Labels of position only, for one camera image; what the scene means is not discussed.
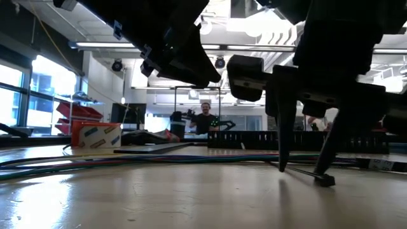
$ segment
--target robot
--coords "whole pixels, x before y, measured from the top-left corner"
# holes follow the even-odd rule
[[[72,10],[77,1],[53,2]],[[78,2],[110,25],[118,39],[125,37],[140,49],[146,76],[156,69],[158,76],[199,87],[221,79],[201,46],[200,25],[194,24],[209,0]],[[398,34],[407,21],[406,0],[257,2],[279,11],[292,24],[305,21],[293,58],[296,67],[274,66],[272,74],[264,73],[263,59],[234,55],[226,66],[231,93],[257,101],[266,91],[266,113],[276,118],[279,128],[281,172],[288,163],[296,101],[304,104],[304,115],[314,117],[338,108],[314,173],[308,173],[323,186],[334,185],[325,172],[350,132],[369,131],[380,120],[390,132],[406,132],[407,95],[357,82],[358,75],[370,70],[373,48],[383,35]]]

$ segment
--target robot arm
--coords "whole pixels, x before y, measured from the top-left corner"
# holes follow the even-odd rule
[[[166,77],[206,87],[221,76],[200,42],[200,25],[195,20],[209,0],[53,0],[58,8],[72,11],[77,3],[114,29],[141,51],[142,73],[157,70]]]

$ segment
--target cable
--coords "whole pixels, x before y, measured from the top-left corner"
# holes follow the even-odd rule
[[[17,160],[12,160],[12,161],[8,161],[8,162],[1,162],[0,166],[6,166],[6,165],[11,165],[14,163],[25,163],[25,162],[36,162],[36,161],[40,161],[41,163],[46,163],[45,161],[47,160],[52,160],[52,159],[57,159],[60,158],[61,161],[66,161],[66,160],[70,160],[70,159],[75,159],[75,158],[80,158],[80,160],[87,160],[86,157],[88,156],[110,156],[113,155],[111,153],[107,154],[87,154],[87,155],[70,155],[70,156],[48,156],[48,157],[40,157],[40,158],[24,158],[24,159],[17,159]],[[128,156],[125,154],[117,154],[116,157],[120,157],[120,156]]]
[[[50,162],[76,162],[76,161],[86,161],[86,160],[100,160],[100,159],[110,159],[110,158],[118,158],[117,155],[107,155],[107,156],[83,156],[83,157],[69,157],[69,158],[50,158],[46,160],[38,160],[38,161],[31,161],[31,162],[19,162],[19,163],[11,163],[8,166],[20,166],[20,165],[34,165],[38,163],[50,163]]]
[[[152,156],[150,158],[168,158],[168,156]],[[152,159],[151,162],[172,162],[172,163],[218,163],[218,162],[241,162],[241,161],[277,161],[278,156],[184,156],[184,155],[175,155],[179,158],[186,157],[186,158],[198,158],[197,160],[157,160]],[[294,155],[290,156],[291,159],[297,158],[306,158],[308,155]],[[35,167],[36,169],[23,171],[23,172],[16,172],[12,174],[0,175],[0,181],[5,181],[9,179],[16,179],[25,176],[33,176],[36,174],[47,174],[50,172],[61,172],[66,170],[76,170],[76,169],[88,169],[94,167],[106,167],[106,166],[118,166],[118,165],[128,165],[131,163],[139,163],[136,159],[149,160],[147,156],[135,156],[134,161],[122,161],[122,160],[113,160],[107,162],[87,162],[87,163],[72,163],[72,164],[65,164],[65,165],[51,165],[49,167]],[[32,167],[19,167],[10,169],[28,169]]]

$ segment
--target wooden floor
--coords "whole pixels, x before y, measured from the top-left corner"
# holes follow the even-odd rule
[[[172,152],[225,153],[250,151]],[[0,151],[0,161],[60,155],[61,146],[9,149]],[[7,181],[0,183],[0,228],[407,228],[406,175],[344,169],[329,174],[336,178],[332,188],[263,163],[133,165]]]

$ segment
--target ceiling light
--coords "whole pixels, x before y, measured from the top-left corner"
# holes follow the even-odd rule
[[[131,43],[123,42],[69,42],[71,48],[135,48]],[[295,52],[293,45],[202,45],[204,50],[242,51],[242,52]],[[376,55],[407,55],[407,49],[375,48]]]
[[[131,43],[124,42],[77,42],[74,43],[77,48],[135,48]]]
[[[220,45],[202,45],[202,48],[204,48],[204,50],[218,50],[221,48]]]
[[[228,45],[228,51],[248,52],[294,52],[293,45]]]
[[[407,49],[404,48],[375,48],[373,54],[379,55],[407,55]]]
[[[143,90],[171,90],[169,87],[133,87],[132,89],[143,89]]]
[[[160,106],[173,106],[174,103],[171,102],[155,102],[153,105],[160,105]],[[259,104],[221,104],[222,107],[262,107],[264,105]],[[201,103],[177,103],[177,106],[201,106]]]

